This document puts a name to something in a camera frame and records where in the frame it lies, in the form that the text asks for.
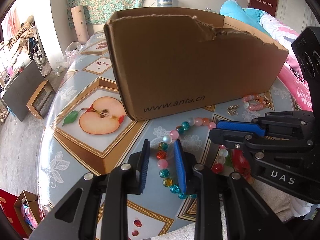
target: pink beaded bracelet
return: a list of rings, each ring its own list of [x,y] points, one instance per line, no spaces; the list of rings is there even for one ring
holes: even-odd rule
[[[249,103],[250,100],[258,100],[259,103],[256,104],[256,105],[250,104]],[[247,96],[244,96],[242,98],[242,101],[244,103],[244,107],[248,108],[250,111],[262,110],[267,104],[265,99],[262,96],[259,96],[259,95],[247,95]]]

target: cardboard box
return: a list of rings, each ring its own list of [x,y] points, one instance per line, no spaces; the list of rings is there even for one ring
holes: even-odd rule
[[[243,22],[189,8],[117,11],[104,31],[122,103],[138,121],[263,93],[289,53]]]
[[[36,221],[38,222],[38,224],[41,222],[40,219],[40,212],[39,212],[39,204],[38,204],[38,198],[35,194],[28,192],[26,190],[23,190],[20,194],[20,196],[17,198],[16,202],[14,203],[14,209],[15,212],[18,216],[18,219],[20,221],[20,224],[22,225],[23,230],[25,231],[25,233],[27,234],[27,236],[29,237],[30,234],[32,233],[32,230],[30,229],[30,227],[25,223],[22,214],[21,214],[21,202],[22,199],[25,198],[28,202],[28,205],[30,207],[30,213],[32,213],[33,217],[36,219]]]

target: blue gripper pad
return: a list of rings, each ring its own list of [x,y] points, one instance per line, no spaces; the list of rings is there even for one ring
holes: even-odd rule
[[[257,123],[249,122],[233,122],[221,120],[218,122],[217,128],[224,130],[253,132],[258,136],[265,136],[266,134],[266,131],[263,130]]]

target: gold charm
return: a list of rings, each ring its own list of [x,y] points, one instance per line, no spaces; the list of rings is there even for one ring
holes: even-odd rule
[[[269,99],[269,98],[267,98],[267,96],[266,96],[266,95],[263,95],[263,97],[264,97],[264,100],[265,100],[265,102],[266,102],[266,107],[271,106],[271,101],[270,101],[270,99]]]
[[[238,105],[229,106],[227,108],[228,114],[230,114],[230,115],[235,115],[235,114],[238,115],[238,111],[236,110],[237,108],[239,108]]]

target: teal bead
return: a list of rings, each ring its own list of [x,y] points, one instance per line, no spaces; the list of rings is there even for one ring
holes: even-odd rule
[[[174,184],[172,186],[170,186],[170,191],[173,194],[177,194],[181,192],[181,189],[179,188],[179,186],[177,184]]]
[[[159,175],[161,178],[166,178],[170,176],[170,171],[168,169],[162,169],[159,171]]]
[[[180,199],[186,199],[188,197],[188,195],[183,194],[182,192],[178,193],[178,198]]]
[[[183,127],[183,129],[185,131],[189,130],[189,128],[190,128],[190,124],[187,121],[182,122],[181,126]]]
[[[165,143],[165,142],[161,142],[161,143],[159,143],[159,145],[158,145],[158,149],[161,151],[167,151],[167,149],[168,149],[168,145]]]
[[[184,133],[184,128],[181,126],[181,125],[178,125],[176,127],[176,131],[179,133],[179,134],[183,134]]]

